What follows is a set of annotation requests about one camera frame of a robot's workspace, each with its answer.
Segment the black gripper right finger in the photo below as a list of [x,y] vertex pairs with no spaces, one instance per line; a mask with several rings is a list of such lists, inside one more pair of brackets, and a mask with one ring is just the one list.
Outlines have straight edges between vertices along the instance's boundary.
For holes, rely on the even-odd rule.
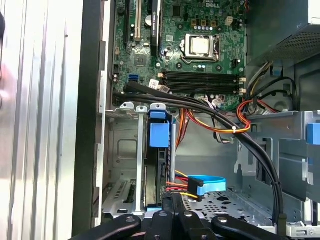
[[198,214],[186,210],[182,193],[173,194],[175,240],[284,240],[284,236],[269,232],[260,227],[229,215],[219,214],[211,223],[204,223]]

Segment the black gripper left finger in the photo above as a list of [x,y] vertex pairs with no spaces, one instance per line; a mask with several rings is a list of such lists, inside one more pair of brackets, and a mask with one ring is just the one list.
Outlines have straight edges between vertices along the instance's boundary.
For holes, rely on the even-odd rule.
[[165,193],[162,208],[148,211],[144,218],[124,214],[72,237],[73,240],[171,240],[177,194]]

